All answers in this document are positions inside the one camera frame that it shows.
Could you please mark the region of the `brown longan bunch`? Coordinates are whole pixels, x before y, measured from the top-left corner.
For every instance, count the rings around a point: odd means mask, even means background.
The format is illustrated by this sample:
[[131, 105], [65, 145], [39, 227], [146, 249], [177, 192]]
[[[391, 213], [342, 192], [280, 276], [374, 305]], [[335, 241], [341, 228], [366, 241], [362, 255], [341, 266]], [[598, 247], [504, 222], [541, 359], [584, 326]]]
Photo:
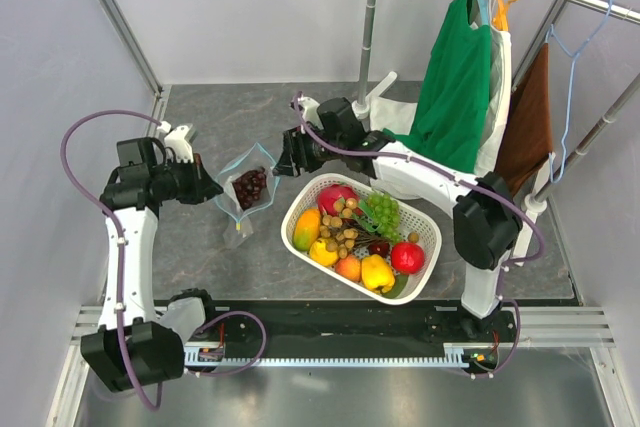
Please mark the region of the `brown longan bunch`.
[[334, 214], [321, 213], [320, 237], [326, 242], [326, 250], [346, 258], [356, 247], [366, 247], [373, 236], [364, 228], [356, 215], [356, 199], [339, 198], [333, 204]]

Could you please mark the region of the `dark purple grape bunch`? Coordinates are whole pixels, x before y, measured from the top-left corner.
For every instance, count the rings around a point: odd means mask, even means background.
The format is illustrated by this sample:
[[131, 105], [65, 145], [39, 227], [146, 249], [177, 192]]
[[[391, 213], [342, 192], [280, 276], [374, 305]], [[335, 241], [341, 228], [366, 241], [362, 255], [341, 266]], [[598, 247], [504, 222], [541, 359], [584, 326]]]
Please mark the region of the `dark purple grape bunch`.
[[232, 182], [236, 199], [243, 211], [250, 209], [260, 199], [267, 187], [264, 167], [252, 169], [240, 175]]

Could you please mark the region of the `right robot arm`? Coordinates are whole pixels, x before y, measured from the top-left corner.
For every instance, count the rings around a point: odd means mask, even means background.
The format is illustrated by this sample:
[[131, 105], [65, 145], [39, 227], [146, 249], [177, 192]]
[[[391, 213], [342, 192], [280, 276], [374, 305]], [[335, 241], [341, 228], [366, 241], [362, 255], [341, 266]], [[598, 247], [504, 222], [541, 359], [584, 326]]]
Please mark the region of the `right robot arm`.
[[465, 261], [458, 328], [467, 339], [483, 339], [494, 328], [499, 269], [522, 229], [522, 213], [504, 180], [461, 173], [408, 149], [389, 134], [368, 131], [345, 98], [323, 103], [296, 94], [291, 107], [300, 124], [283, 134], [283, 151], [273, 169], [297, 177], [338, 160], [353, 172], [389, 182], [424, 199], [453, 221], [454, 246]]

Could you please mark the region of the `clear zip top bag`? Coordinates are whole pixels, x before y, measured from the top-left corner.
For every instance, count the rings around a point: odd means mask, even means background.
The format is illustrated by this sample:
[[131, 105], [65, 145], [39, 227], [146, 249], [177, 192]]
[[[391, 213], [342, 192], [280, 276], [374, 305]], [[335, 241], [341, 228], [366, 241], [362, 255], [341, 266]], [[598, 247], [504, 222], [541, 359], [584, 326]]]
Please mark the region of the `clear zip top bag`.
[[[279, 179], [272, 173], [275, 164], [275, 159], [266, 148], [260, 143], [255, 143], [249, 150], [230, 161], [216, 176], [215, 180], [224, 192], [217, 196], [214, 202], [229, 217], [229, 224], [223, 234], [227, 248], [237, 248], [251, 236], [253, 227], [250, 216], [273, 204], [279, 184]], [[266, 170], [267, 187], [262, 192], [261, 199], [250, 209], [243, 211], [236, 199], [232, 182], [245, 172], [259, 167], [264, 167]]]

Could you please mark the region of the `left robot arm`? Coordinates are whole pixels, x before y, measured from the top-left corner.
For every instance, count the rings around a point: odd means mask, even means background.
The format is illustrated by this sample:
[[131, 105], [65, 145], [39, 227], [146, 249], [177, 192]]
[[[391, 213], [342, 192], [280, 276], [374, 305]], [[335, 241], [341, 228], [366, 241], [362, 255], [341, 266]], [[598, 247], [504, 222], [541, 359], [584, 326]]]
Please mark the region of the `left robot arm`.
[[186, 127], [164, 139], [117, 144], [119, 164], [99, 197], [109, 244], [104, 304], [95, 333], [81, 339], [81, 354], [111, 392], [179, 378], [192, 335], [208, 340], [219, 329], [210, 295], [188, 289], [155, 308], [152, 256], [164, 203], [203, 204], [222, 194], [193, 150]]

